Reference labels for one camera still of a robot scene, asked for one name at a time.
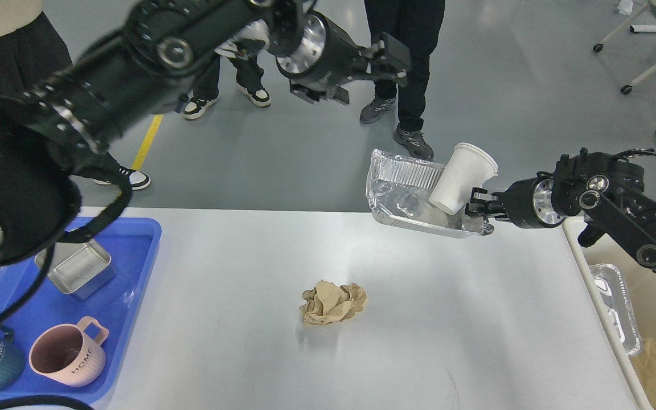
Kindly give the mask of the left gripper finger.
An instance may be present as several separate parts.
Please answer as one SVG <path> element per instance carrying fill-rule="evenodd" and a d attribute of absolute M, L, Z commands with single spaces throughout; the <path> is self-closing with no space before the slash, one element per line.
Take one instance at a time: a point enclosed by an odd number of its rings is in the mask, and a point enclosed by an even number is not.
<path fill-rule="evenodd" d="M 290 93 L 308 104 L 318 104 L 323 100 L 336 101 L 343 105 L 350 104 L 349 91 L 339 85 L 330 86 L 327 90 L 315 90 L 297 81 L 289 81 Z"/>
<path fill-rule="evenodd" d="M 377 34 L 369 47 L 360 47 L 361 80 L 389 80 L 405 87 L 411 67 L 408 47 L 387 32 Z"/>

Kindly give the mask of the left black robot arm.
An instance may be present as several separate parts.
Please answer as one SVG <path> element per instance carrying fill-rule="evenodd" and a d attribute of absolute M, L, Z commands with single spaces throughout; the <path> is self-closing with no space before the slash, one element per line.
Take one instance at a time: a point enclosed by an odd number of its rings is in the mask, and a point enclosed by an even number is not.
<path fill-rule="evenodd" d="M 73 67 L 0 95 L 0 267 L 42 250 L 50 263 L 55 243 L 84 243 L 117 220 L 132 192 L 101 165 L 111 143 L 148 114 L 182 108 L 217 47 L 258 20 L 290 91 L 308 103 L 348 104 L 349 81 L 408 81 L 399 40 L 383 33 L 359 47 L 301 1 L 137 2 Z"/>

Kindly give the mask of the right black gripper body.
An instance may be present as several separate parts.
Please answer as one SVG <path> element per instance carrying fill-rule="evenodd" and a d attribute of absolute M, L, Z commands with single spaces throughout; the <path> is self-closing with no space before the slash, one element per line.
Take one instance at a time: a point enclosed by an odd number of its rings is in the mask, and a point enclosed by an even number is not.
<path fill-rule="evenodd" d="M 549 177 L 520 180 L 501 192 L 505 220 L 524 229 L 559 226 L 566 217 L 552 205 L 553 181 Z"/>

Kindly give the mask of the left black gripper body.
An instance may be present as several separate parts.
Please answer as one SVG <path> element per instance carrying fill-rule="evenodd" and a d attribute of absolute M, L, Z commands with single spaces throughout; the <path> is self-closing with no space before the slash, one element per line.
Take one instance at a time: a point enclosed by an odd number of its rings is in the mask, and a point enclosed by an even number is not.
<path fill-rule="evenodd" d="M 315 90 L 360 79 L 360 47 L 341 27 L 321 13 L 307 13 L 297 49 L 277 57 L 278 71 Z"/>

